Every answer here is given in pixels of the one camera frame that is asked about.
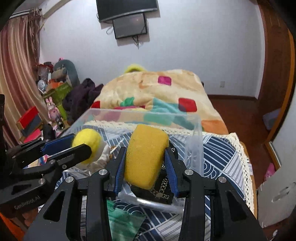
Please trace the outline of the left hand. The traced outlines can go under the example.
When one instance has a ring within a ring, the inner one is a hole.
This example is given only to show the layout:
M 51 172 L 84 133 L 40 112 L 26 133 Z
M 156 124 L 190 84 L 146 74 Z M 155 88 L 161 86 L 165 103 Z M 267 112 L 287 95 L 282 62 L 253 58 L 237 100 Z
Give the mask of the left hand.
M 38 213 L 39 213 L 39 209 L 34 208 L 34 209 L 22 214 L 22 216 L 24 218 L 24 224 L 26 227 L 29 227 L 32 224 L 32 222 L 36 219 Z

